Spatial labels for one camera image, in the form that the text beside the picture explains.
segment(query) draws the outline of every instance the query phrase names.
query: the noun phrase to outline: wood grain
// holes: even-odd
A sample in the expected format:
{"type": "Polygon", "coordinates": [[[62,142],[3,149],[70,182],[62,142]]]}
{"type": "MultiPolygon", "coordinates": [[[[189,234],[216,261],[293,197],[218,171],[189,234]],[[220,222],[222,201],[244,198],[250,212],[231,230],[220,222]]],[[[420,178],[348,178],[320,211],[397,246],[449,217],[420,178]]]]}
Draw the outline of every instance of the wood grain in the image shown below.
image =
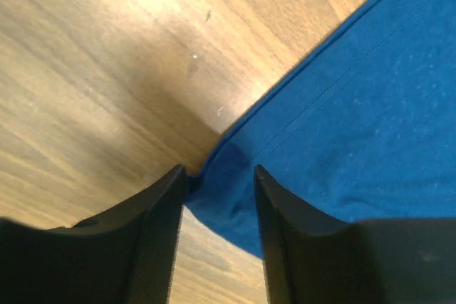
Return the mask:
{"type": "MultiPolygon", "coordinates": [[[[0,0],[0,215],[71,225],[198,170],[365,0],[0,0]]],[[[265,303],[261,261],[185,211],[171,303],[265,303]]]]}

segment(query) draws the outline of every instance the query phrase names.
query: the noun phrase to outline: black object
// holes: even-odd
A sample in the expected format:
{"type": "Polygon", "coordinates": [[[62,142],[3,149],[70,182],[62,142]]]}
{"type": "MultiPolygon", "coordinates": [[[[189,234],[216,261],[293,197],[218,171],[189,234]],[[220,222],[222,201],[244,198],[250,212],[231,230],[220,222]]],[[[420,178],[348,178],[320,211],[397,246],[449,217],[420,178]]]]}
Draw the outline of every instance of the black object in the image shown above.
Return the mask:
{"type": "Polygon", "coordinates": [[[255,170],[271,304],[456,303],[456,220],[347,224],[255,170]]]}
{"type": "Polygon", "coordinates": [[[166,303],[185,182],[175,167],[69,229],[1,219],[0,303],[166,303]]]}

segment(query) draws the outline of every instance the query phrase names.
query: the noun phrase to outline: blue cloth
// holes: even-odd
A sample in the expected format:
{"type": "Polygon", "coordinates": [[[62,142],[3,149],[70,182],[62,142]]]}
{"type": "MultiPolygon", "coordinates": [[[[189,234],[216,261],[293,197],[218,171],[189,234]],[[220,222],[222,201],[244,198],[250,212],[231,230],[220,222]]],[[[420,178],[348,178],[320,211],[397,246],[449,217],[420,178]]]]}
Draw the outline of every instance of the blue cloth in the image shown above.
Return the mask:
{"type": "Polygon", "coordinates": [[[256,256],[256,164],[344,221],[456,216],[455,131],[456,0],[369,0],[226,134],[187,205],[256,256]]]}

